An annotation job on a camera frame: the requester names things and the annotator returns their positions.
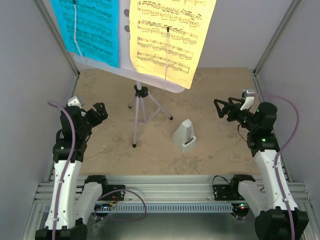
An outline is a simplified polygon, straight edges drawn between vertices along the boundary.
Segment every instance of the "white wall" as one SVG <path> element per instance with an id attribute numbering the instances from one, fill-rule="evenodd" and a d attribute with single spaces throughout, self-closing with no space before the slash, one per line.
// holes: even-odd
<path id="1" fill-rule="evenodd" d="M 50 0 L 42 1 L 59 29 Z M 254 69 L 292 1 L 217 0 L 198 66 Z M 125 18 L 122 11 L 119 17 Z"/>
<path id="2" fill-rule="evenodd" d="M 67 100 L 74 73 L 32 0 L 0 5 L 0 238 L 18 240 L 60 125 L 46 101 Z"/>
<path id="3" fill-rule="evenodd" d="M 300 111 L 300 128 L 284 157 L 294 181 L 305 182 L 320 216 L 320 1 L 302 1 L 259 73 L 262 92 L 292 100 Z M 280 144 L 296 121 L 290 106 L 279 101 L 275 130 Z"/>

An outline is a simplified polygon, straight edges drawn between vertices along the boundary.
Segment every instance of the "blue sheet music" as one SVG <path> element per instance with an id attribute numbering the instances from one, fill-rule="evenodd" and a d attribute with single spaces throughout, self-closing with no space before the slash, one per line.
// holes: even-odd
<path id="1" fill-rule="evenodd" d="M 66 50 L 80 56 L 74 41 L 73 0 L 51 0 Z M 76 41 L 82 56 L 119 67 L 118 0 L 75 0 Z"/>

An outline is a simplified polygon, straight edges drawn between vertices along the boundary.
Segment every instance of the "black cable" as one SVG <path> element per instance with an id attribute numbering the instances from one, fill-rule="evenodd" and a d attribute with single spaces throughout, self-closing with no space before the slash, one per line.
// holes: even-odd
<path id="1" fill-rule="evenodd" d="M 225 177 L 220 176 L 220 175 L 215 175 L 215 176 L 213 177 L 213 179 L 212 179 L 212 186 L 214 185 L 214 180 L 215 180 L 216 177 L 220 177 L 220 178 L 222 178 L 223 180 L 225 180 L 227 184 L 230 184 L 230 182 L 228 182 L 228 180 L 227 180 Z"/>
<path id="2" fill-rule="evenodd" d="M 238 129 L 238 134 L 239 134 L 239 136 L 243 139 L 243 141 L 247 142 L 247 141 L 244 139 L 244 137 L 241 136 L 241 134 L 240 134 L 240 132 L 239 132 L 239 127 L 240 127 L 240 126 L 241 126 L 241 124 L 239 124 L 239 125 L 238 125 L 238 128 L 237 128 L 237 129 Z"/>

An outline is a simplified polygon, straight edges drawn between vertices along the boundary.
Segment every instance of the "sandy textured floor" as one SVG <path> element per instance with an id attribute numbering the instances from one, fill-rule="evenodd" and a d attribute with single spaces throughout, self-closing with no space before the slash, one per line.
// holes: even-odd
<path id="1" fill-rule="evenodd" d="M 237 133 L 237 123 L 218 118 L 214 99 L 240 97 L 241 90 L 253 88 L 246 68 L 200 68 L 191 89 L 171 93 L 150 86 L 152 95 L 172 114 L 160 112 L 149 123 L 138 125 L 137 147 L 132 148 L 135 107 L 128 108 L 134 93 L 131 79 L 102 70 L 84 70 L 76 95 L 89 109 L 104 102 L 109 118 L 92 132 L 81 174 L 108 175 L 194 175 L 259 173 L 247 144 Z M 145 98 L 147 117 L 158 108 Z M 182 154 L 172 134 L 186 119 L 194 126 L 197 143 Z M 246 131 L 240 129 L 243 136 Z"/>

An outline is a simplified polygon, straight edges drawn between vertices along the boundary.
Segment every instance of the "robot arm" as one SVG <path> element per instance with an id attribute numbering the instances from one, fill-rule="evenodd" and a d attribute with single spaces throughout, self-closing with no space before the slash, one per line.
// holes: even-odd
<path id="1" fill-rule="evenodd" d="M 299 239 L 309 219 L 306 212 L 299 211 L 293 199 L 282 171 L 281 161 L 275 165 L 278 142 L 272 133 L 277 119 L 277 108 L 269 102 L 262 102 L 255 113 L 251 113 L 254 92 L 242 92 L 242 99 L 229 97 L 228 102 L 214 100 L 218 116 L 227 115 L 227 121 L 237 121 L 248 130 L 247 146 L 260 169 L 265 194 L 262 194 L 252 176 L 237 174 L 230 181 L 231 192 L 243 197 L 251 208 L 255 218 L 255 232 L 260 240 L 290 240 L 291 226 L 289 221 L 288 202 L 293 216 L 295 238 Z M 286 199 L 283 199 L 281 188 Z"/>
<path id="2" fill-rule="evenodd" d="M 107 119 L 108 113 L 105 105 L 96 103 L 94 109 L 85 111 L 77 97 L 68 100 L 64 108 L 70 115 L 75 128 L 75 148 L 71 161 L 67 166 L 60 184 L 60 195 L 57 198 L 61 174 L 67 163 L 67 157 L 71 150 L 72 134 L 68 119 L 61 113 L 60 121 L 62 129 L 57 132 L 56 143 L 53 147 L 54 160 L 54 187 L 50 206 L 50 212 L 44 224 L 44 229 L 37 230 L 35 240 L 52 240 L 53 225 L 56 221 L 55 239 L 86 240 L 87 222 L 97 199 L 106 193 L 108 182 L 105 176 L 89 176 L 84 185 L 81 196 L 76 204 L 77 181 L 87 148 L 87 141 L 92 134 L 93 127 Z M 54 218 L 55 206 L 57 219 Z"/>

